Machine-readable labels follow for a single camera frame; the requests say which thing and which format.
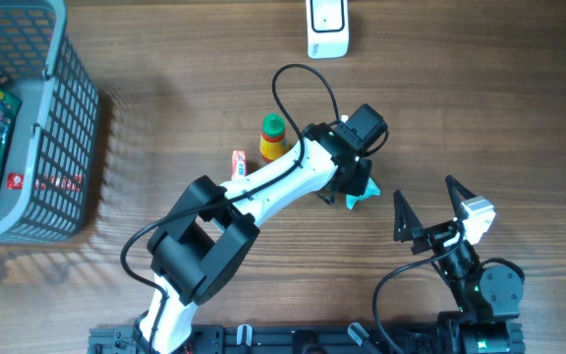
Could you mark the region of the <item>teal wet wipes pack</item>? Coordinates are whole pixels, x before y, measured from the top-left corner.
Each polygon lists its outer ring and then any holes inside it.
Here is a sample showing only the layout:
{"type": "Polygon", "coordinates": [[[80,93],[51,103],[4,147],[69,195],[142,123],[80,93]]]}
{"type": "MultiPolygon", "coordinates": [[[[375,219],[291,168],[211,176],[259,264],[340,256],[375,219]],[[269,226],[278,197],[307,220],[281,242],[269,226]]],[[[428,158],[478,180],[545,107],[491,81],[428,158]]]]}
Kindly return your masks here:
{"type": "Polygon", "coordinates": [[[370,197],[379,196],[380,194],[381,194],[381,191],[380,191],[379,187],[376,185],[374,180],[371,177],[369,177],[367,187],[361,195],[359,195],[359,196],[347,195],[346,196],[346,207],[348,209],[353,209],[354,205],[357,202],[367,200],[370,197]]]}

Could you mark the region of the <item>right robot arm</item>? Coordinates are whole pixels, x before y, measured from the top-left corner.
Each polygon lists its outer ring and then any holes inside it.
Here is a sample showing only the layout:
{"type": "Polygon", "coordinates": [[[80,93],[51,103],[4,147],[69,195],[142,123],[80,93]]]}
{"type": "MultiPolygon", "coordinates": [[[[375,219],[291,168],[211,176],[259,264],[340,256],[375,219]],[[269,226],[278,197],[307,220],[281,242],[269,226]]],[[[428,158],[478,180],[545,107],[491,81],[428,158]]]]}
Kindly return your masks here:
{"type": "Polygon", "coordinates": [[[417,335],[405,341],[408,349],[429,353],[523,353],[520,302],[523,270],[501,258],[481,260],[475,245],[486,233],[496,212],[494,205],[464,187],[453,176],[445,178],[452,219],[425,227],[402,192],[393,194],[394,240],[411,242],[412,253],[432,253],[432,266],[448,286],[458,309],[442,312],[425,328],[425,343],[417,335]]]}

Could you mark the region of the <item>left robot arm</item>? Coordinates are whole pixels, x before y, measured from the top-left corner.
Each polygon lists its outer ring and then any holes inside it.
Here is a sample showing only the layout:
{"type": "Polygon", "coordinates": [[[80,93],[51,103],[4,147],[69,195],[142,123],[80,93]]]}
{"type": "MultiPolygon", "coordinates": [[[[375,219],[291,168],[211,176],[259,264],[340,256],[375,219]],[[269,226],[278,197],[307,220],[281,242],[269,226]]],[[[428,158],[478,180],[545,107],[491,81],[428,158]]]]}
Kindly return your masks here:
{"type": "Polygon", "coordinates": [[[173,353],[192,333],[198,307],[234,276],[260,227],[295,200],[322,189],[362,195],[370,155],[388,126],[367,104],[346,121],[310,124],[283,156],[245,177],[215,184],[194,181],[154,226],[146,248],[155,289],[135,329],[145,353],[173,353]]]}

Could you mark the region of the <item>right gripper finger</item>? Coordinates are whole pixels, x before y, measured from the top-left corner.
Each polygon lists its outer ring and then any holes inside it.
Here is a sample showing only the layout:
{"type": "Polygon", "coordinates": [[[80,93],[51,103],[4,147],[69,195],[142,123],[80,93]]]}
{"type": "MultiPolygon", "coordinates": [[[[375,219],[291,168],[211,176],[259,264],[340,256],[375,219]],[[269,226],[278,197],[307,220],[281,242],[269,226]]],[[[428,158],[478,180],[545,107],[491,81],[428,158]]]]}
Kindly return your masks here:
{"type": "Polygon", "coordinates": [[[394,241],[407,242],[424,235],[424,227],[400,190],[393,193],[394,241]]]}
{"type": "Polygon", "coordinates": [[[467,212],[462,206],[462,202],[472,199],[475,194],[464,187],[455,177],[448,175],[445,177],[445,183],[448,190],[449,198],[457,216],[466,216],[467,212]]]}

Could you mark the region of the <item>small red white candy pack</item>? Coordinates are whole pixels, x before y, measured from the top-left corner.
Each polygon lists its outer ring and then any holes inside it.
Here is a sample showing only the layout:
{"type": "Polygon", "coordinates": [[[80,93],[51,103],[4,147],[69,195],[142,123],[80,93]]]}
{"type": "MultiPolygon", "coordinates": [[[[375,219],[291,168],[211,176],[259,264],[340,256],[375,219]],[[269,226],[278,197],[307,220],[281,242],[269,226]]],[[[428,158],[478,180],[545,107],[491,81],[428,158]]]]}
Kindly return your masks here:
{"type": "Polygon", "coordinates": [[[239,180],[247,176],[247,156],[243,149],[235,149],[232,152],[232,174],[231,180],[239,180]]]}

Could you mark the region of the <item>red coffee stick sachet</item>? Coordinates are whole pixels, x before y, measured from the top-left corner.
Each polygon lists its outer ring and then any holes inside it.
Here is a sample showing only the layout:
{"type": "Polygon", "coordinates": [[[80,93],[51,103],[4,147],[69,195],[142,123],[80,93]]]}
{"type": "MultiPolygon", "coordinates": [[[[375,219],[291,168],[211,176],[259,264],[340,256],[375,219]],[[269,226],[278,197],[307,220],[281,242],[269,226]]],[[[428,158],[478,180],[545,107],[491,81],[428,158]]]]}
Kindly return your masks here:
{"type": "MultiPolygon", "coordinates": [[[[25,175],[22,173],[9,173],[6,181],[8,190],[21,190],[24,186],[25,175]]],[[[56,188],[64,191],[79,192],[83,186],[84,176],[75,174],[72,178],[66,176],[43,176],[33,182],[35,190],[56,188]]]]}

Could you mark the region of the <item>sauce bottle green cap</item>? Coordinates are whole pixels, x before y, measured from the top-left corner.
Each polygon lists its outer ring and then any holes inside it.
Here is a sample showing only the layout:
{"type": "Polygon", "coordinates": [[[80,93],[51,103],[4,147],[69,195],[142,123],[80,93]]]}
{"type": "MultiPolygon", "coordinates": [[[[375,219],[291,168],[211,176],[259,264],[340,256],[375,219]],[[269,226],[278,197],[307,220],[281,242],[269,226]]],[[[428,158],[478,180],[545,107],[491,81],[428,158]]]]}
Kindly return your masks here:
{"type": "Polygon", "coordinates": [[[289,151],[283,118],[277,114],[266,115],[261,123],[259,151],[266,162],[274,161],[289,151]]]}

